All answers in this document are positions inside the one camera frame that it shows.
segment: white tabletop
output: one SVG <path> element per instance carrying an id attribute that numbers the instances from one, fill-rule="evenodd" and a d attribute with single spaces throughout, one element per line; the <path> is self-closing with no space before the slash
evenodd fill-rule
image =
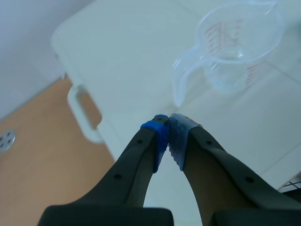
<path id="1" fill-rule="evenodd" d="M 98 130 L 115 159 L 154 115 L 183 113 L 279 188 L 301 171 L 300 3 L 283 1 L 287 31 L 248 91 L 225 95 L 197 71 L 184 104 L 173 104 L 171 67 L 194 44 L 201 17 L 223 2 L 96 1 L 57 29 L 53 46 L 74 86 L 85 87 L 101 111 Z M 286 13 L 288 7 L 295 10 Z M 190 186 L 169 152 L 151 180 L 147 203 L 169 208 L 177 225 L 199 225 Z"/>

